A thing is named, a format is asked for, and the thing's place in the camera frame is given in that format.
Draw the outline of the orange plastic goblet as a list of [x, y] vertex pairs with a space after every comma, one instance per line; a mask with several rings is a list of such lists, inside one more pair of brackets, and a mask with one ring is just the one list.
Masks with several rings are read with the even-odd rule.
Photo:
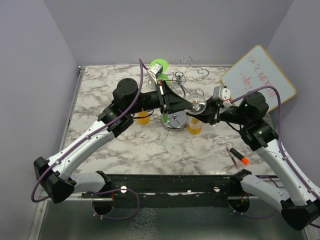
[[151, 120], [151, 112], [148, 111], [141, 111], [137, 114], [136, 122], [140, 125], [146, 125]]
[[188, 119], [188, 131], [193, 135], [198, 135], [202, 131], [203, 122], [194, 118], [190, 117]]

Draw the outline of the clear tall glass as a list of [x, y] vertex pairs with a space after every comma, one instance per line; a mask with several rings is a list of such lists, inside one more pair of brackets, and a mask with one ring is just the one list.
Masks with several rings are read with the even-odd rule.
[[186, 109], [186, 112], [191, 115], [199, 115], [203, 113], [207, 107], [206, 99], [197, 93], [188, 95], [185, 100], [191, 103], [191, 107]]

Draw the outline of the green plastic wine glass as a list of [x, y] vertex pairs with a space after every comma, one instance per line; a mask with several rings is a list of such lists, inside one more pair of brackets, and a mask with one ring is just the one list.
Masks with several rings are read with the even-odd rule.
[[168, 69], [168, 67], [168, 62], [162, 58], [157, 58], [151, 62], [149, 69], [147, 70], [149, 77], [147, 85], [151, 90], [156, 89], [156, 80], [168, 80], [167, 75], [165, 75], [165, 71]]

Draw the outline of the clear wine glass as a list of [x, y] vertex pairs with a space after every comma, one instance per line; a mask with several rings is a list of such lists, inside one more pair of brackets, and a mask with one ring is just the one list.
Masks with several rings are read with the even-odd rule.
[[159, 84], [159, 82], [158, 82], [157, 78], [150, 76], [146, 82], [146, 87], [150, 91], [156, 91], [158, 84]]

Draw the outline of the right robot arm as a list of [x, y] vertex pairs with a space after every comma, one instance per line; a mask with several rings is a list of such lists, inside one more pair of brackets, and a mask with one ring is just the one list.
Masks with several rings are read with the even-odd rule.
[[205, 99], [194, 93], [186, 97], [187, 114], [206, 124], [220, 121], [241, 125], [239, 135], [256, 152], [282, 182], [284, 190], [265, 183], [247, 170], [232, 176], [229, 189], [240, 196], [255, 195], [277, 209], [285, 222], [301, 231], [320, 216], [320, 188], [298, 167], [282, 143], [280, 130], [274, 130], [263, 118], [269, 109], [259, 91], [250, 91], [238, 98], [239, 106], [229, 98], [227, 88]]

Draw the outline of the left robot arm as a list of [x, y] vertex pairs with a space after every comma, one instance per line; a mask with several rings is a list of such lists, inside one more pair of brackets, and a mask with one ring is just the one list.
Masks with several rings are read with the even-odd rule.
[[127, 130], [134, 123], [132, 114], [154, 109], [171, 114], [192, 107], [167, 84], [162, 87], [163, 93], [141, 93], [142, 86], [134, 79], [120, 80], [112, 92], [113, 101], [85, 133], [48, 159], [38, 157], [34, 161], [37, 182], [55, 204], [63, 202], [73, 193], [94, 192], [101, 198], [110, 193], [109, 179], [102, 171], [75, 173], [75, 170], [96, 150]]

